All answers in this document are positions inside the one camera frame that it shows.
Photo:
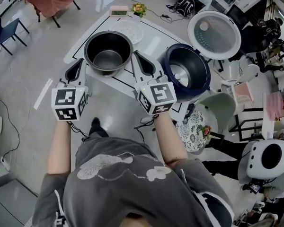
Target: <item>white table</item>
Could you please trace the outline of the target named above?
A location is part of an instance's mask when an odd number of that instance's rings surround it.
[[[132,16],[129,15],[128,17],[119,18],[110,17],[109,12],[104,14],[70,49],[70,51],[64,57],[64,62],[68,64],[75,59],[84,58],[84,46],[86,41],[95,33],[109,30],[111,25],[120,19],[132,19]],[[149,56],[158,58],[168,47],[173,44],[187,44],[185,41],[176,37],[169,31],[144,18],[141,19],[139,23],[141,28],[143,29],[144,37],[138,44],[133,45],[134,51],[139,50]],[[135,79],[133,77],[131,62],[126,65],[124,70],[120,71],[113,77],[100,76],[95,73],[90,66],[87,67],[87,74],[134,98],[133,90]],[[177,122],[183,121],[188,104],[189,102],[176,103],[169,112],[171,118]]]

